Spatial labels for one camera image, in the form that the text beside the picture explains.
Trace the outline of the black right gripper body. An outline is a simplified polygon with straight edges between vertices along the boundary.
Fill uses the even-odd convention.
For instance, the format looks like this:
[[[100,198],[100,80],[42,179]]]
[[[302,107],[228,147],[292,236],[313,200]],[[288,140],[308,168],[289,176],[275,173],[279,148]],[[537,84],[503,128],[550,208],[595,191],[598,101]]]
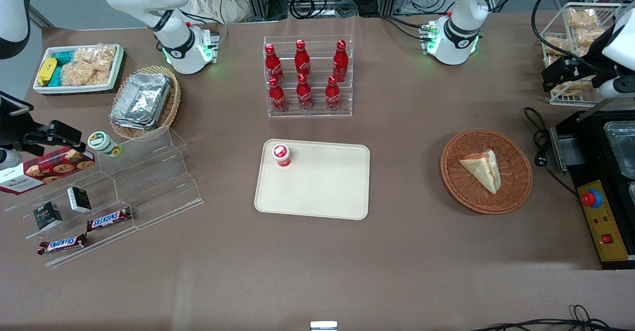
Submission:
[[[44,155],[45,148],[40,143],[46,141],[48,128],[31,117],[4,117],[0,121],[0,147]]]

